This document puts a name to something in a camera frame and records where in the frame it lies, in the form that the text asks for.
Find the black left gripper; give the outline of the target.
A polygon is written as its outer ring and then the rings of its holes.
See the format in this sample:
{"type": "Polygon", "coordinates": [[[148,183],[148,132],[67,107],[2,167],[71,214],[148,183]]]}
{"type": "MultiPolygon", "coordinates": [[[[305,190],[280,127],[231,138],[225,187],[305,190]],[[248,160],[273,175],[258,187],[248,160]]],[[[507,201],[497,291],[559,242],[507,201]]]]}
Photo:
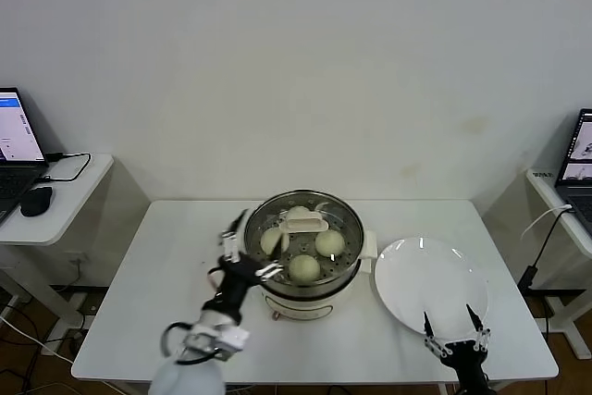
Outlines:
{"type": "Polygon", "coordinates": [[[210,278],[217,272],[222,272],[223,277],[216,285],[215,296],[202,306],[203,311],[217,312],[233,321],[242,320],[241,307],[249,289],[259,286],[282,270],[283,266],[279,262],[290,244],[288,233],[266,230],[260,244],[269,262],[261,263],[246,253],[240,254],[238,232],[247,212],[247,209],[242,210],[219,235],[223,256],[218,258],[217,266],[207,272],[207,277],[210,278]]]}

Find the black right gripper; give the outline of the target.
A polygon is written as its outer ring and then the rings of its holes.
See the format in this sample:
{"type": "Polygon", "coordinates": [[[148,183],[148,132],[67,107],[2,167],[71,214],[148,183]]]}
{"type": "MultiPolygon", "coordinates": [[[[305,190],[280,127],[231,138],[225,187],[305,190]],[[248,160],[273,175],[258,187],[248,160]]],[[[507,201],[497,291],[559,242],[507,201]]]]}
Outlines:
{"type": "Polygon", "coordinates": [[[466,304],[467,312],[475,328],[475,336],[465,341],[450,342],[441,346],[435,338],[427,313],[424,313],[425,346],[440,359],[445,366],[452,368],[459,381],[456,394],[486,395],[491,393],[488,379],[483,372],[482,364],[487,358],[487,345],[490,329],[484,327],[479,315],[466,304]]]}

